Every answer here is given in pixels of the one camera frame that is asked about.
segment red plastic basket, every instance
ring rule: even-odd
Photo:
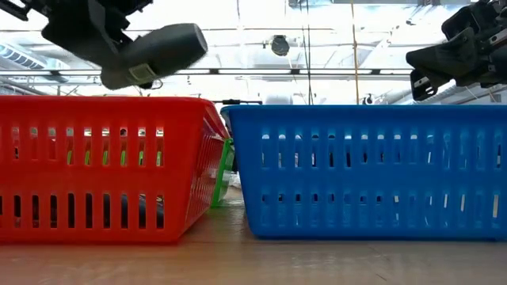
[[[200,99],[0,97],[0,241],[174,241],[225,138]]]

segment plastic basket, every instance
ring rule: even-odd
[[[174,241],[227,137],[200,99],[0,97],[0,241]]]
[[[258,236],[507,237],[506,107],[233,106],[223,115]]]
[[[222,158],[220,158],[219,172],[216,177],[215,194],[213,194],[212,207],[220,206],[223,197],[227,194],[233,162],[234,147],[232,146],[232,139],[228,139],[223,144]]]

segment wooden table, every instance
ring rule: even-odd
[[[238,192],[178,245],[0,246],[0,284],[507,284],[507,244],[259,241]]]

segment blue plastic basket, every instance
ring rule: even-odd
[[[231,106],[265,238],[505,239],[507,108]]]

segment robotic arm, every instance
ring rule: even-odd
[[[479,0],[442,24],[447,42],[406,54],[414,100],[423,101],[454,79],[482,88],[507,83],[507,2]]]
[[[0,0],[0,9],[20,20],[35,10],[48,18],[44,39],[102,67],[110,89],[137,85],[151,88],[154,80],[194,64],[208,50],[195,24],[169,25],[132,40],[124,34],[126,16],[153,0],[21,0],[17,6]]]

